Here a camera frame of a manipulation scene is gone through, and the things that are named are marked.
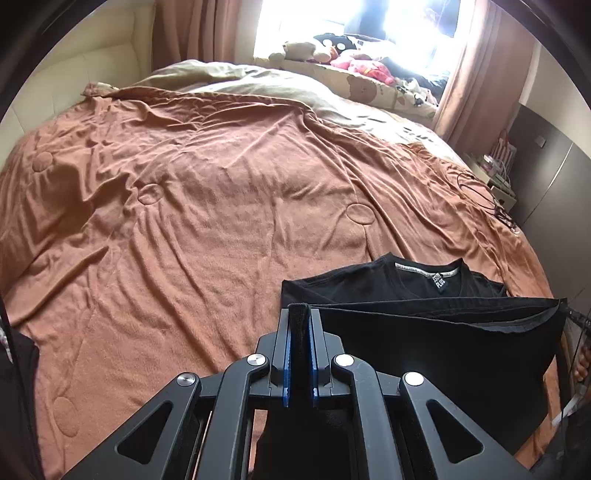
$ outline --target headboard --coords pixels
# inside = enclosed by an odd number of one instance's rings
[[[145,3],[105,3],[47,54],[0,122],[0,168],[23,133],[80,101],[87,83],[123,87],[151,73],[154,5]]]

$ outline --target screw head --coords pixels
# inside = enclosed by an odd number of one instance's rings
[[[419,385],[423,384],[423,382],[425,381],[425,377],[422,376],[418,372],[408,372],[407,374],[404,375],[404,381],[408,385],[412,385],[413,387],[418,387]]]
[[[342,353],[335,357],[335,363],[340,367],[350,367],[351,365],[353,365],[354,361],[355,360],[353,359],[353,357],[347,355],[346,353]]]
[[[267,357],[261,353],[253,353],[252,355],[248,355],[246,361],[248,362],[248,365],[260,367],[261,365],[265,364]]]
[[[195,377],[195,375],[193,375],[189,372],[185,372],[183,374],[180,374],[177,377],[177,383],[181,387],[188,387],[189,385],[193,385],[195,383],[195,380],[197,380],[197,377]]]

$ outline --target brown blanket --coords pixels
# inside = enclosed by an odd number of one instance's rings
[[[464,167],[420,145],[330,125],[292,100],[98,93],[27,134],[0,176],[0,290],[41,351],[48,480],[178,372],[252,353],[276,328],[284,278],[392,251],[463,257],[513,295],[551,295],[523,234],[458,188]],[[553,415],[555,365],[546,383]],[[524,465],[551,433],[546,420]]]

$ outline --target neck tag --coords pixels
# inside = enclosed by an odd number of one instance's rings
[[[442,293],[443,290],[446,289],[447,282],[443,279],[443,277],[439,273],[436,273],[435,275],[433,275],[431,277],[431,280],[433,280],[433,283],[437,287],[437,290],[439,291],[439,293]]]

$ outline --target quilted circle pattern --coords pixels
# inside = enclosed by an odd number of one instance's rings
[[[375,221],[374,211],[361,203],[349,205],[347,207],[347,217],[360,225],[369,225]]]
[[[53,163],[53,155],[49,152],[41,152],[33,159],[33,171],[42,172]]]
[[[53,402],[53,418],[57,428],[66,437],[75,437],[80,429],[78,409],[66,397],[57,397]]]
[[[148,183],[138,192],[138,200],[144,205],[152,205],[164,196],[164,189],[157,183]]]

